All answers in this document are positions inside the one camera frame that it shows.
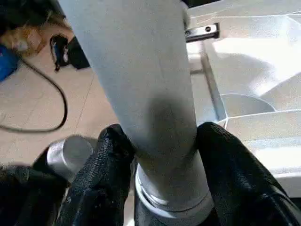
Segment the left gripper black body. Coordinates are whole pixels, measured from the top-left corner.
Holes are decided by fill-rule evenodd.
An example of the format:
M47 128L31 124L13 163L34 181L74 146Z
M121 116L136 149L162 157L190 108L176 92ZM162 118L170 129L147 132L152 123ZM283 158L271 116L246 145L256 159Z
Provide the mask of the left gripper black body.
M191 28L185 31L187 43L202 41L207 39L217 39L220 37L220 24L214 23L202 27Z

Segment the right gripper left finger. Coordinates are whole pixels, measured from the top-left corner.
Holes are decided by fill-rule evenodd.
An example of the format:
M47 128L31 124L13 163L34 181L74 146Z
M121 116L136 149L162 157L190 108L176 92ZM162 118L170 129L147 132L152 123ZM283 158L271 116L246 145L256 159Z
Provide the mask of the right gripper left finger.
M121 226L135 150L119 124L99 134L96 148L68 190L57 226Z

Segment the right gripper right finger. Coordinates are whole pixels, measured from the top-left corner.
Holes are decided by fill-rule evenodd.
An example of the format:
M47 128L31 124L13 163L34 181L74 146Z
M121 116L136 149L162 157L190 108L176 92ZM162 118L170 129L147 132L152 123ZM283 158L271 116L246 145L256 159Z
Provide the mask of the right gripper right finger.
M222 226L299 226L301 211L264 165L220 125L198 126L199 150Z

